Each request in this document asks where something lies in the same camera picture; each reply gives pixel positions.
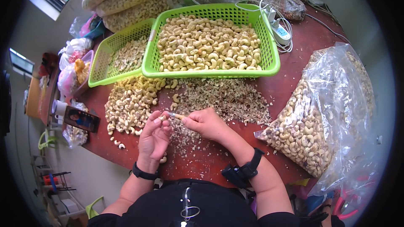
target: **black shirt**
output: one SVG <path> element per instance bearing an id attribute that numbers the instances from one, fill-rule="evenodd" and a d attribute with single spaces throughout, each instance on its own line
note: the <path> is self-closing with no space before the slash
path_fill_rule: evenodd
<path id="1" fill-rule="evenodd" d="M 232 190 L 210 182 L 187 179 L 172 182 L 161 189 L 142 195 L 122 216 L 116 214 L 95 216 L 88 221 L 88 226 L 181 226 L 180 223 L 184 221 L 181 211 L 185 207 L 185 192 L 189 199 L 188 206 L 200 208 L 199 214 L 189 219 L 187 227 L 297 227 L 299 225 L 299 219 L 288 212 L 268 214 L 257 220 L 245 199 Z M 189 209 L 188 216 L 197 211 L 197 209 Z"/>

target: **person's right hand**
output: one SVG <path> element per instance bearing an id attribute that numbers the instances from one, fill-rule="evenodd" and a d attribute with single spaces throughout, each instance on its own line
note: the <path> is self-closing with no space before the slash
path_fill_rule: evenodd
<path id="1" fill-rule="evenodd" d="M 197 110 L 181 120 L 190 130 L 199 133 L 206 139 L 222 143 L 229 133 L 235 133 L 220 117 L 213 108 Z"/>

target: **metal ring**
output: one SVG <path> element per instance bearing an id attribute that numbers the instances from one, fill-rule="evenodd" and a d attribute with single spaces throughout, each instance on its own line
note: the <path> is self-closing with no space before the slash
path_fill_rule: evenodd
<path id="1" fill-rule="evenodd" d="M 183 213 L 185 210 L 189 210 L 189 209 L 198 209 L 198 212 L 195 213 L 195 214 L 193 214 L 193 215 L 191 215 L 191 216 L 184 216 L 184 215 L 182 215 L 182 213 Z M 200 209 L 199 207 L 197 207 L 197 206 L 185 207 L 185 209 L 181 210 L 181 216 L 182 216 L 183 218 L 191 218 L 191 217 L 197 216 L 200 212 L 201 212 L 201 209 Z"/>

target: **floor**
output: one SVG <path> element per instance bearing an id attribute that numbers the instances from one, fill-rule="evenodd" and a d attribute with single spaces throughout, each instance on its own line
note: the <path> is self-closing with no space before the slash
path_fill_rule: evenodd
<path id="1" fill-rule="evenodd" d="M 113 203 L 119 191 L 129 177 L 129 169 L 103 159 L 87 149 L 78 146 L 70 149 L 60 140 L 56 149 L 46 149 L 46 156 L 52 168 L 57 172 L 71 172 L 65 175 L 76 200 L 83 206 L 91 204 L 104 196 L 103 201 L 94 205 L 98 213 Z"/>

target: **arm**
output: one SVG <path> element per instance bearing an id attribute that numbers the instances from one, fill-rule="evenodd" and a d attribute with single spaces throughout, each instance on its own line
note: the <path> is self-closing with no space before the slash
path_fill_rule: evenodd
<path id="1" fill-rule="evenodd" d="M 182 122 L 190 130 L 226 147 L 239 166 L 251 161 L 254 156 L 254 148 L 228 127 L 212 108 L 193 112 Z M 261 157 L 257 171 L 258 174 L 250 179 L 256 192 L 257 218 L 274 212 L 293 214 L 285 185 L 274 166 L 265 157 Z"/>
<path id="2" fill-rule="evenodd" d="M 155 111 L 149 118 L 139 139 L 139 157 L 137 167 L 154 174 L 169 144 L 170 122 L 161 121 L 160 111 Z M 122 216 L 128 208 L 143 194 L 153 190 L 154 181 L 136 177 L 133 173 L 122 186 L 119 198 L 104 209 L 102 214 L 113 213 Z"/>

